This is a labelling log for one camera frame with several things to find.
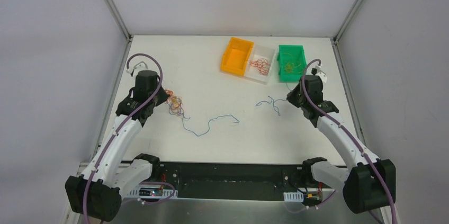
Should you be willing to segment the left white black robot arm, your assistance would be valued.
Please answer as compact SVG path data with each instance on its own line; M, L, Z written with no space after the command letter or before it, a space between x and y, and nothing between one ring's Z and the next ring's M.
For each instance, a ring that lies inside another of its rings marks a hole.
M130 166L121 172L118 168L154 108L168 97L155 71L138 72L134 87L118 104L108 140L82 173L68 177L65 183L73 212L111 221L119 212L123 198L138 184L143 181L155 184L161 179L160 159L153 155L140 153Z

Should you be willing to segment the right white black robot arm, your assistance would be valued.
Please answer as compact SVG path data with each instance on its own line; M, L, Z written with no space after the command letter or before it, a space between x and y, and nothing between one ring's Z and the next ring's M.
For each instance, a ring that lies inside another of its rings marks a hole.
M390 207L395 214L395 165L389 159L380 159L349 132L338 108L324 100L323 87L319 76L301 76L286 99L300 108L304 117L331 142L346 168L339 168L321 157L308 159L304 161L307 168L300 173L301 182L308 187L322 182L341 192L353 213Z

